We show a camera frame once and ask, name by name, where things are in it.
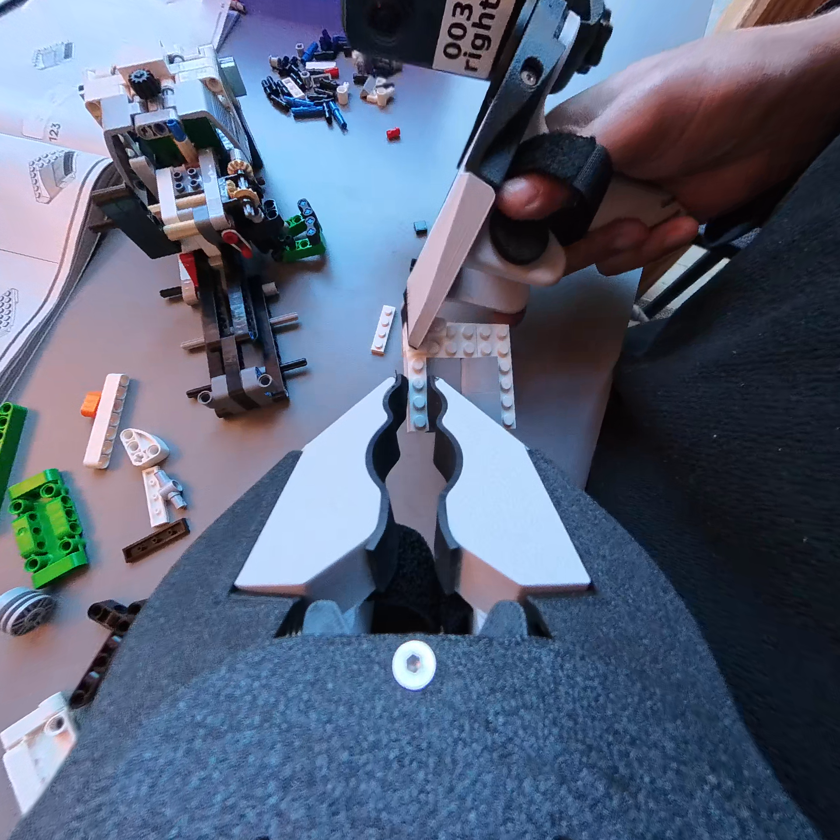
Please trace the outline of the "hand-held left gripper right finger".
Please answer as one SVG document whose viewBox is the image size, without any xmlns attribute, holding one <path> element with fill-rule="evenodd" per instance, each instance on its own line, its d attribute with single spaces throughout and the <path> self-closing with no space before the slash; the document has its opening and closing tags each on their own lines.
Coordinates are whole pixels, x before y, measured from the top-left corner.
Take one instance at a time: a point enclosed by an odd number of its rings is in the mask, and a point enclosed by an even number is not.
<svg viewBox="0 0 840 840">
<path fill-rule="evenodd" d="M 445 479 L 434 555 L 447 594 L 489 613 L 502 601 L 591 584 L 524 444 L 446 381 L 429 383 L 434 465 Z"/>
</svg>

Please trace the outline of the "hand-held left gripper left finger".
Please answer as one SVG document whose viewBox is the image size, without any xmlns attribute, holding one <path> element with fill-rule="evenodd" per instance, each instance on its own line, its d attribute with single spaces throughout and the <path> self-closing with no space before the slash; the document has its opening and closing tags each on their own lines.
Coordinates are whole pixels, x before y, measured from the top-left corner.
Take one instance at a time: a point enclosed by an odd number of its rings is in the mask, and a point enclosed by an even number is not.
<svg viewBox="0 0 840 840">
<path fill-rule="evenodd" d="M 396 571 L 399 542 L 385 480 L 400 458 L 403 376 L 385 379 L 302 450 L 234 582 L 260 595 L 332 601 L 351 632 Z"/>
</svg>

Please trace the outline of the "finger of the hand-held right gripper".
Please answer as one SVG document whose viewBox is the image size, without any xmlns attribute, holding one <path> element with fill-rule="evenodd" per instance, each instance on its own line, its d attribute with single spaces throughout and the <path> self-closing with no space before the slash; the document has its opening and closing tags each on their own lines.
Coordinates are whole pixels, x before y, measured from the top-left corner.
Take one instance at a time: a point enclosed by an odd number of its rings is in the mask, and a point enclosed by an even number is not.
<svg viewBox="0 0 840 840">
<path fill-rule="evenodd" d="M 407 343 L 418 350 L 444 305 L 496 201 L 494 189 L 477 175 L 459 171 L 406 285 Z M 468 302 L 518 323 L 527 307 L 527 288 L 501 277 L 501 268 L 472 269 Z"/>
</svg>

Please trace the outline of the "white u-shaped lego plate assembly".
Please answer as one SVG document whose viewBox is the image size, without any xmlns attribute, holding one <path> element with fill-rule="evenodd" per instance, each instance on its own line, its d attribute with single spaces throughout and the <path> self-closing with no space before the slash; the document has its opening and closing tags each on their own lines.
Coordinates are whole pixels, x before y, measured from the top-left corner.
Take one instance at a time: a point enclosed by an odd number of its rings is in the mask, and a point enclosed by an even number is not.
<svg viewBox="0 0 840 840">
<path fill-rule="evenodd" d="M 446 381 L 507 429 L 516 426 L 509 327 L 506 324 L 445 322 L 437 318 L 420 350 L 402 327 L 404 374 L 408 380 L 406 430 L 427 432 L 427 384 Z"/>
</svg>

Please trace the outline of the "brown Lego plate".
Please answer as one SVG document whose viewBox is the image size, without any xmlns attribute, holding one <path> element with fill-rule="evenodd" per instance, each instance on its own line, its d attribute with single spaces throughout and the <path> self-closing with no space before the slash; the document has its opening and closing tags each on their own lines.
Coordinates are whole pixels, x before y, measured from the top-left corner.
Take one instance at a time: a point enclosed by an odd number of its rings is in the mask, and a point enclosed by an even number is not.
<svg viewBox="0 0 840 840">
<path fill-rule="evenodd" d="M 190 533 L 186 518 L 178 518 L 122 548 L 126 564 L 135 564 Z"/>
</svg>

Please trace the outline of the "white rounded lego piece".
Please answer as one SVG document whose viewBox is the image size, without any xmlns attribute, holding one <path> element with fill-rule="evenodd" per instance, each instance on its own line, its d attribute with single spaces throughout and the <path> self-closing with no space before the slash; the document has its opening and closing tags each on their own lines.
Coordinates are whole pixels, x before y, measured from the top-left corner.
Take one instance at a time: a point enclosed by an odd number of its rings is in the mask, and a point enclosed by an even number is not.
<svg viewBox="0 0 840 840">
<path fill-rule="evenodd" d="M 124 428 L 119 439 L 131 464 L 140 469 L 160 465 L 170 455 L 170 449 L 163 440 L 138 428 Z"/>
</svg>

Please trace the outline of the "pile of small lego pins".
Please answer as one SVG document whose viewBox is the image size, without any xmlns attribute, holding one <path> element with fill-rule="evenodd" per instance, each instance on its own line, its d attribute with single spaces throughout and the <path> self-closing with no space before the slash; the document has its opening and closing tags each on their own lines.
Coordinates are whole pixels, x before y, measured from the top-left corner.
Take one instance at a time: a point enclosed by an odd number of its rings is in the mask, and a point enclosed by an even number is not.
<svg viewBox="0 0 840 840">
<path fill-rule="evenodd" d="M 397 59 L 366 55 L 344 33 L 325 28 L 312 42 L 296 44 L 289 55 L 270 56 L 270 73 L 260 85 L 271 105 L 294 120 L 322 119 L 347 133 L 345 110 L 352 96 L 385 109 L 403 67 Z"/>
</svg>

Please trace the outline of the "white lego beam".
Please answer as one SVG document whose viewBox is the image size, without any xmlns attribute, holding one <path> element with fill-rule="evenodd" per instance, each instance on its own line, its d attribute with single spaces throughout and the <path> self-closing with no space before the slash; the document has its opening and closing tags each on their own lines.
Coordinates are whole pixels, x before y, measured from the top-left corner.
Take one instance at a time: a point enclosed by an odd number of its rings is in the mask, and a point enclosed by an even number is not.
<svg viewBox="0 0 840 840">
<path fill-rule="evenodd" d="M 129 384 L 130 378 L 125 373 L 110 373 L 106 376 L 82 459 L 85 467 L 106 469 L 109 466 Z"/>
</svg>

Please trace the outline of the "partly built lego vehicle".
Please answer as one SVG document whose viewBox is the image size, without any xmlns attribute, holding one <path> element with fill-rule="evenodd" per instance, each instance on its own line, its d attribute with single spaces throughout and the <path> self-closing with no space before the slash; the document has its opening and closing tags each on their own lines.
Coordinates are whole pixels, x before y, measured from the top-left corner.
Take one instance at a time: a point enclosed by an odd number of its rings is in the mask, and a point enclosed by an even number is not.
<svg viewBox="0 0 840 840">
<path fill-rule="evenodd" d="M 218 417 L 286 401 L 286 374 L 307 362 L 281 360 L 260 258 L 295 263 L 325 244 L 307 200 L 285 219 L 266 195 L 235 60 L 202 45 L 86 70 L 80 90 L 122 177 L 94 203 L 148 257 L 179 256 L 181 287 L 163 296 L 199 307 L 209 383 L 188 397 Z"/>
</svg>

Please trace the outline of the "black lego beam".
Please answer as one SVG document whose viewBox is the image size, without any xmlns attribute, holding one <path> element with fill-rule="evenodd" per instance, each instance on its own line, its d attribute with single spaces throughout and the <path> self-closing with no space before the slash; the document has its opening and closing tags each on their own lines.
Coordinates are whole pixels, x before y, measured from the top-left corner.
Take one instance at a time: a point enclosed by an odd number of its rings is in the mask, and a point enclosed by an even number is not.
<svg viewBox="0 0 840 840">
<path fill-rule="evenodd" d="M 88 617 L 109 631 L 109 636 L 99 648 L 86 674 L 70 695 L 69 706 L 73 710 L 87 706 L 98 692 L 107 674 L 116 651 L 139 614 L 146 599 L 123 605 L 114 600 L 94 602 L 87 610 Z"/>
</svg>

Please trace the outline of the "green lego block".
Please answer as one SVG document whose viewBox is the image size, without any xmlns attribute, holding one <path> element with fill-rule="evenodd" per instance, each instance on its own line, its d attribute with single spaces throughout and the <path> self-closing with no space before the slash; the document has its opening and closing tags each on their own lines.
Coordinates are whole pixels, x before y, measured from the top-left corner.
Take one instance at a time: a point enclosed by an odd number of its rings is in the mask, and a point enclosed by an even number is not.
<svg viewBox="0 0 840 840">
<path fill-rule="evenodd" d="M 10 486 L 8 495 L 17 549 L 33 588 L 45 588 L 88 565 L 77 508 L 58 469 Z"/>
</svg>

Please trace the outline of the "grey lego wheel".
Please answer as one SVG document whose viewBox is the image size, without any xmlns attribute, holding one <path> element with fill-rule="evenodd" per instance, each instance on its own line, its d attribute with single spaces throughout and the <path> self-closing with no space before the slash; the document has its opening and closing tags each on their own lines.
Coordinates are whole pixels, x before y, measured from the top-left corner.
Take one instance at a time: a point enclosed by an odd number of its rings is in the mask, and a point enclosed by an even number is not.
<svg viewBox="0 0 840 840">
<path fill-rule="evenodd" d="M 45 591 L 25 586 L 1 594 L 1 633 L 25 635 L 47 623 L 56 610 L 56 598 Z"/>
</svg>

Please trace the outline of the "green lego beam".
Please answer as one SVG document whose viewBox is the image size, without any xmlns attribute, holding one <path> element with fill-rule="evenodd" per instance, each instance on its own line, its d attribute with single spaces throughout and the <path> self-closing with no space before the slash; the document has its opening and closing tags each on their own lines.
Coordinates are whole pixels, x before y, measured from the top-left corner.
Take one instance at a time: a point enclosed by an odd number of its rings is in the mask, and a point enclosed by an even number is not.
<svg viewBox="0 0 840 840">
<path fill-rule="evenodd" d="M 28 409 L 3 402 L 0 407 L 1 448 L 0 448 L 0 483 L 1 497 L 7 491 L 9 477 L 17 456 L 20 438 L 23 433 Z"/>
</svg>

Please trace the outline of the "person's right hand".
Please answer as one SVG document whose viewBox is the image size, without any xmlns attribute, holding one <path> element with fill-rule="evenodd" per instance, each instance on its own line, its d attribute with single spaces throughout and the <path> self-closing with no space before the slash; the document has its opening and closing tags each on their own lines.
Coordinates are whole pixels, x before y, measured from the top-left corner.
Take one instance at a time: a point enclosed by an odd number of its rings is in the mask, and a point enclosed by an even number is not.
<svg viewBox="0 0 840 840">
<path fill-rule="evenodd" d="M 700 223 L 801 174 L 838 132 L 839 11 L 703 38 L 638 61 L 547 116 L 594 137 L 616 173 L 657 185 L 686 214 L 616 220 L 569 247 L 564 275 L 644 267 Z"/>
</svg>

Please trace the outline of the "person's black clothing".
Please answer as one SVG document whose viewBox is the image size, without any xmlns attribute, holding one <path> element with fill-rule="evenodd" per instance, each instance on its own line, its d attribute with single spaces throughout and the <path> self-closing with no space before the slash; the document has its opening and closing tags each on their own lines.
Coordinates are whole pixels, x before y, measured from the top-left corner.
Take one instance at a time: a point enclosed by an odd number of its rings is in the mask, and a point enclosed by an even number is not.
<svg viewBox="0 0 840 840">
<path fill-rule="evenodd" d="M 587 489 L 668 576 L 754 740 L 839 831 L 839 144 L 628 331 Z"/>
</svg>

